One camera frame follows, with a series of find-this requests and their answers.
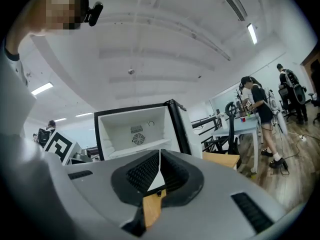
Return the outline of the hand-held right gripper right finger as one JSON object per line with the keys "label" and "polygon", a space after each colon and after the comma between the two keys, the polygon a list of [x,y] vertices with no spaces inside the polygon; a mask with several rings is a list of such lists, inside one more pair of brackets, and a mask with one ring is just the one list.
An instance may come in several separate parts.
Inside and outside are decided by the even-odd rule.
{"label": "hand-held right gripper right finger", "polygon": [[[300,215],[299,207],[287,212],[263,188],[234,169],[189,154],[170,154],[197,167],[204,184],[188,204],[162,208],[149,230],[151,240],[278,240]],[[261,232],[253,225],[261,220],[244,214],[240,201],[245,197],[271,222]]]}

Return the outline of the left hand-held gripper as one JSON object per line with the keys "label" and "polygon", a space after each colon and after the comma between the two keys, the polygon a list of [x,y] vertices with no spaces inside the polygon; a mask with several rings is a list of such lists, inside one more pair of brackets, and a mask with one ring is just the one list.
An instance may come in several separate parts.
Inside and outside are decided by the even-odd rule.
{"label": "left hand-held gripper", "polygon": [[59,131],[51,135],[44,151],[58,155],[63,166],[93,162],[87,149],[82,149],[78,142]]}

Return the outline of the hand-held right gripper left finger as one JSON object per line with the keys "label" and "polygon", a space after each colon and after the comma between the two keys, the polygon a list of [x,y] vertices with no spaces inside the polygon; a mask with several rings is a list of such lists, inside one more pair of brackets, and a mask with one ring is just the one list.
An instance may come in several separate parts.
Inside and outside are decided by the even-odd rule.
{"label": "hand-held right gripper left finger", "polygon": [[63,166],[56,162],[56,193],[66,214],[71,219],[67,229],[74,240],[160,240],[162,232],[156,225],[136,236],[124,226],[137,222],[142,215],[142,198],[138,205],[122,202],[114,187],[129,189],[131,184],[112,183],[112,174],[131,162],[142,163],[160,152],[144,151],[122,158]]}

